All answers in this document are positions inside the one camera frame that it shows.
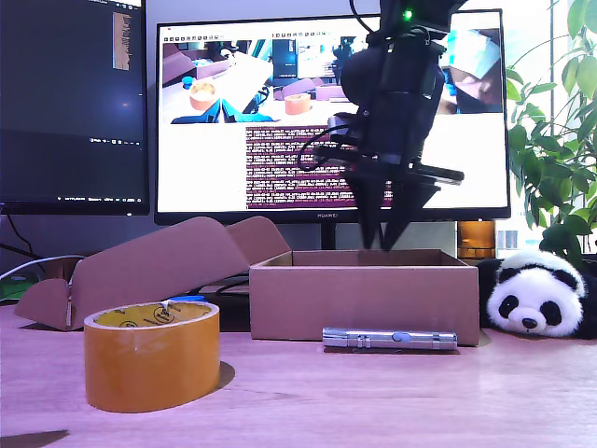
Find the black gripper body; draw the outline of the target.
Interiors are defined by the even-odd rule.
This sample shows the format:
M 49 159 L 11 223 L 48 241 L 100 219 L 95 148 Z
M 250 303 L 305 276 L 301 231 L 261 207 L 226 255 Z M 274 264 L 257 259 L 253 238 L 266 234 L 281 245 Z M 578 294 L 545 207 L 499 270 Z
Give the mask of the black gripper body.
M 390 151 L 365 151 L 360 147 L 318 146 L 314 155 L 348 166 L 343 174 L 348 183 L 384 186 L 386 182 L 414 181 L 460 185 L 465 178 L 461 171 L 425 165 L 420 154 L 394 147 Z

